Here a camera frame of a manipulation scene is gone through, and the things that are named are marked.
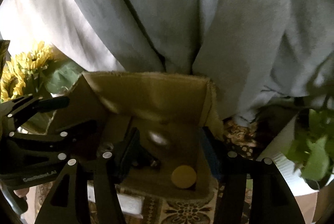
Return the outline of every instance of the black object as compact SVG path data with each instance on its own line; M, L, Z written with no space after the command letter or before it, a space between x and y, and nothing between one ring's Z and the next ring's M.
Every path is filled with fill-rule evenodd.
M159 169L161 161L149 153L144 147L139 147L139 154L136 161L132 163L135 168L151 167L152 169Z
M249 224L305 224L299 206L280 171L271 159L248 160L228 152L208 127L200 131L200 142L212 175L225 183L215 224L239 224L246 180L253 179Z
M139 131L133 128L123 141L96 158L100 136L96 121L90 120L59 130L55 135L22 134L16 131L37 112L49 112L68 105L67 97L38 99L24 96L0 104L0 180L3 194L17 215L28 207L13 190L55 181L36 219L36 224L89 224L87 180L94 180L95 200L101 224L125 224L115 184L128 175L137 159L154 158L140 146ZM82 154L80 142L89 142Z

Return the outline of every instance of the flower bouquet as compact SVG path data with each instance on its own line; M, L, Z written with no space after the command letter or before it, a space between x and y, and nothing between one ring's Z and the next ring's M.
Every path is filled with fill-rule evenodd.
M43 98L64 94L83 69L64 55L56 55L56 52L56 48L41 41L34 42L30 52L11 57L4 65L0 80L0 102L27 94ZM37 113L22 128L30 133L44 133L52 115L53 112Z

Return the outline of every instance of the cardboard flap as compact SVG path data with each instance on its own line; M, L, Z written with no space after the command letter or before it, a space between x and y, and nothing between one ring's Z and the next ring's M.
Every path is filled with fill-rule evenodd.
M102 132L108 112L81 76L73 85L67 96L70 103L67 108L57 110L47 128L47 134L55 134L63 128L68 128L88 120L96 120L98 132Z
M84 73L111 112L160 122L198 125L208 78L161 73Z

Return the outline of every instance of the green plant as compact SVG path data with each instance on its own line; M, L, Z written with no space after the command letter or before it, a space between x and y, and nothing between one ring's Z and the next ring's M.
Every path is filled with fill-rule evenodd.
M1 55L2 52L0 103L28 94L45 99L50 98L51 93L64 94L83 71L68 58L57 59L53 47L45 45L43 41L35 42L28 53L11 57L6 65ZM52 116L53 112L37 113L22 128L30 133L44 133Z
M310 109L308 118L308 128L295 131L286 157L300 168L302 178L320 181L333 171L334 111Z

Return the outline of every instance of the green leaf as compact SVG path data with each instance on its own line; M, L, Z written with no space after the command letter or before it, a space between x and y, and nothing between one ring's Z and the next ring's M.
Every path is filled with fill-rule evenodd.
M36 84L35 84L35 81L32 75L26 75L25 87L23 88L23 94L24 95L33 94L34 97L39 96L36 93Z
M293 140L288 153L285 156L294 163L306 162L310 157L310 152L306 145L306 140Z
M318 112L316 110L310 109L309 110L309 127L310 131L317 135L321 136L322 132L324 131L323 124L323 114L322 112Z
M325 151L327 137L319 138L315 143L308 142L311 149L310 157L302 169L302 177L313 181L320 181L329 168L329 157Z
M321 121L324 125L334 124L334 111L330 109L321 111Z
M334 123L326 125L324 135L334 138Z
M334 138L327 140L325 149L329 157L334 159Z
M77 81L82 71L82 67L72 60L50 62L43 71L44 86L50 93L63 93Z

